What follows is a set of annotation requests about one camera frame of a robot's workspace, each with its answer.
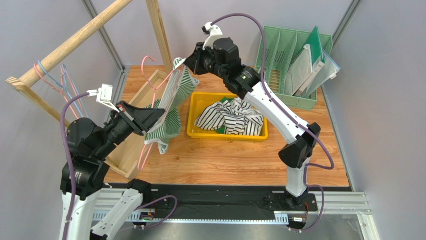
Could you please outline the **yellow plastic tray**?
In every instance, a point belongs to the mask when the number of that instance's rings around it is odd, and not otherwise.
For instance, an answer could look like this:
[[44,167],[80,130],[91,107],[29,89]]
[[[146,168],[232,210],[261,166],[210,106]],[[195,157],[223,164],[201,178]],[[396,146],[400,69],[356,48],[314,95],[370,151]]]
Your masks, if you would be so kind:
[[220,102],[223,98],[234,99],[232,93],[194,92],[190,98],[189,115],[187,118],[186,133],[189,137],[198,140],[221,141],[248,141],[262,142],[269,137],[268,121],[265,118],[259,136],[219,134],[215,130],[203,130],[195,126],[196,118],[209,106]]

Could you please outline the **green cover book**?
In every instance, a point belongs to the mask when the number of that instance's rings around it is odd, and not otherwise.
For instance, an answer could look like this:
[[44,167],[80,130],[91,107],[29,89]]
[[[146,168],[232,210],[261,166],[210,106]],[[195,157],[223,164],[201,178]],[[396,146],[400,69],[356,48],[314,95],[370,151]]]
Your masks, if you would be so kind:
[[299,90],[294,94],[294,96],[301,97],[302,93],[307,89],[307,87],[313,82],[319,71],[325,65],[325,57],[323,53],[323,47],[320,37],[319,28],[315,28],[310,33],[309,37],[306,39],[304,45],[310,44],[311,46],[311,55],[312,55],[312,74],[304,82],[304,84],[299,88]]

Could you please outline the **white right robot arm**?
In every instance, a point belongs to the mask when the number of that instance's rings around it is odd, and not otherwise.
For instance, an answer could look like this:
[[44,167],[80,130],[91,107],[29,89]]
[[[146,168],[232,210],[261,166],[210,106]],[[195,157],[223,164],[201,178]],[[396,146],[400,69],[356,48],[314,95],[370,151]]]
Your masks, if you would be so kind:
[[222,79],[229,92],[252,105],[270,121],[283,136],[286,145],[278,153],[287,166],[285,190],[301,200],[308,194],[305,167],[317,144],[321,127],[308,124],[294,114],[261,80],[252,67],[242,64],[239,48],[230,38],[220,38],[211,47],[196,44],[184,65],[195,75],[213,74]]

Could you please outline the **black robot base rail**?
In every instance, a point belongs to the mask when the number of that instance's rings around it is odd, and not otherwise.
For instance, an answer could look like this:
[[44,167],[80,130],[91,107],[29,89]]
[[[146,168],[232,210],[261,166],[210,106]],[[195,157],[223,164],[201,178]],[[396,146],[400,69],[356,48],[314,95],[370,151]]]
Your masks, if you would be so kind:
[[133,211],[127,218],[136,224],[159,222],[281,222],[289,217],[322,212],[322,200],[309,193],[297,203],[283,186],[226,186],[154,184],[144,202],[153,206]]

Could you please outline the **black white striped tank top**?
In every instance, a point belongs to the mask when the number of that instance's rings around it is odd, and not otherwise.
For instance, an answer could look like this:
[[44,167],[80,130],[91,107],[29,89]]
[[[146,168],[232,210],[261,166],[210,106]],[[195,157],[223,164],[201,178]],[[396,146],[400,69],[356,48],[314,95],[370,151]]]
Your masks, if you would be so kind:
[[195,119],[194,126],[223,135],[261,135],[264,115],[251,104],[236,97],[217,101],[206,107]]

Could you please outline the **green plastic file organizer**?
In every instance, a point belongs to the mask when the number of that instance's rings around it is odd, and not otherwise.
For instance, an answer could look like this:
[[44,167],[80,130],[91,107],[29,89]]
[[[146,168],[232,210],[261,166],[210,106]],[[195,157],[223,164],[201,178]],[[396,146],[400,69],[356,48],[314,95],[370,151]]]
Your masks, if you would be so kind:
[[[311,33],[273,26],[264,26],[263,32],[266,40],[266,56],[263,55],[263,44],[261,43],[255,63],[256,71],[261,70],[263,59],[265,59],[265,82],[275,95],[288,107],[312,110],[318,101],[317,90],[308,97],[285,94],[288,70]],[[322,48],[330,54],[333,49],[332,36],[320,34],[320,39]]]

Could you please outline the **clear mesh zip pouch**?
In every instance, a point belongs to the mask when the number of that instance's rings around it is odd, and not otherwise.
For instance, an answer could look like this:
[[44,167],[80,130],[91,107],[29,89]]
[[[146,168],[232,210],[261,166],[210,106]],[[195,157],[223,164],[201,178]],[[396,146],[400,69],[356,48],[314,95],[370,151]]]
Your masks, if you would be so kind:
[[341,67],[331,58],[331,56],[323,49],[325,65],[316,75],[312,83],[302,93],[302,98],[307,98],[313,94],[319,87],[321,87],[328,80],[332,80],[337,76]]

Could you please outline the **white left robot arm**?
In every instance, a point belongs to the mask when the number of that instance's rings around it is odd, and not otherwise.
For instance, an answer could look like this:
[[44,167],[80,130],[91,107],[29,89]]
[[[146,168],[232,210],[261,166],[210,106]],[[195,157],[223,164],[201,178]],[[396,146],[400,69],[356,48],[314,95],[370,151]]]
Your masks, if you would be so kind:
[[62,240],[111,240],[138,207],[150,204],[152,186],[134,179],[120,201],[96,226],[95,206],[110,166],[106,158],[131,135],[143,136],[165,114],[163,108],[138,108],[120,101],[104,127],[84,117],[65,125],[66,104],[60,116],[60,130],[66,155],[62,169]]

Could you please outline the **blue wire hanger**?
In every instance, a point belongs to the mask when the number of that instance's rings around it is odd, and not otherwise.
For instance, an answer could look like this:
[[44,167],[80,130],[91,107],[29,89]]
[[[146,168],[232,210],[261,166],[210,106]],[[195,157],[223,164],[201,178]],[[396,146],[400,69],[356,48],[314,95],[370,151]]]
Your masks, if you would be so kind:
[[[41,75],[52,85],[54,85],[59,90],[63,90],[65,93],[65,96],[68,98],[68,101],[71,100],[73,97],[77,97],[80,92],[75,84],[74,79],[72,78],[71,74],[68,71],[68,68],[65,64],[62,64],[60,66],[61,76],[60,81],[56,80],[54,77],[52,77],[48,71],[42,66],[41,61],[39,60],[37,63],[35,63],[37,66],[37,69],[41,73]],[[87,108],[84,104],[84,102],[80,99],[73,103],[73,108],[76,111],[79,118],[88,118],[89,114],[87,111]]]

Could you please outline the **white mesh document pouch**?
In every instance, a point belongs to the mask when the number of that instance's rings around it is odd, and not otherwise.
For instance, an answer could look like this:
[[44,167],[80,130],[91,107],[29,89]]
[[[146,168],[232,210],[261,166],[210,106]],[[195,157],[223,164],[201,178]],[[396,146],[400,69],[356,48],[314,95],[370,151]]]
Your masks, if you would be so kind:
[[295,95],[312,73],[311,45],[305,44],[287,71],[284,94],[288,96]]

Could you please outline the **wooden clothes rack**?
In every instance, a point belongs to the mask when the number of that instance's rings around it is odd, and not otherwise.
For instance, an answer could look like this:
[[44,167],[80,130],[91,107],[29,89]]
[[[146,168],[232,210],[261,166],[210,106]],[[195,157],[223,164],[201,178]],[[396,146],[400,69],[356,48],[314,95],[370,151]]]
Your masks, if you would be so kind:
[[[101,13],[95,13],[89,23],[46,56],[40,64],[31,68],[19,78],[14,76],[9,77],[6,82],[34,105],[43,109],[47,114],[59,121],[60,113],[32,90],[32,87],[42,77],[42,67],[49,72],[58,66],[59,63],[80,47],[92,35],[97,32],[103,33],[105,30],[104,25],[129,4],[129,0],[116,0]],[[150,80],[156,82],[158,80],[166,79],[167,74],[173,70],[173,61],[161,15],[160,5],[156,0],[148,0],[146,1],[146,5],[165,67],[164,71],[156,70],[151,75]],[[142,142],[143,138],[141,136],[131,137],[129,140],[124,142],[124,146],[118,147],[110,156],[108,156],[106,163],[110,165],[111,170],[129,180],[136,178],[139,173],[136,154],[140,153],[143,149],[141,146]]]

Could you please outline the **green white striped tank top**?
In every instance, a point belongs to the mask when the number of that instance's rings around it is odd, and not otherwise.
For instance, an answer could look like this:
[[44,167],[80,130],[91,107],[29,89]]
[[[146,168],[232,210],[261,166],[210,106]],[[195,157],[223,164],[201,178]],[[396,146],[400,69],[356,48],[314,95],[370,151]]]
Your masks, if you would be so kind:
[[165,114],[144,138],[146,145],[157,143],[161,155],[168,152],[170,140],[180,134],[182,121],[179,106],[200,84],[200,81],[191,75],[190,69],[184,62],[184,58],[176,58],[173,61],[173,73],[168,79],[163,96],[154,102],[154,108],[165,109]]

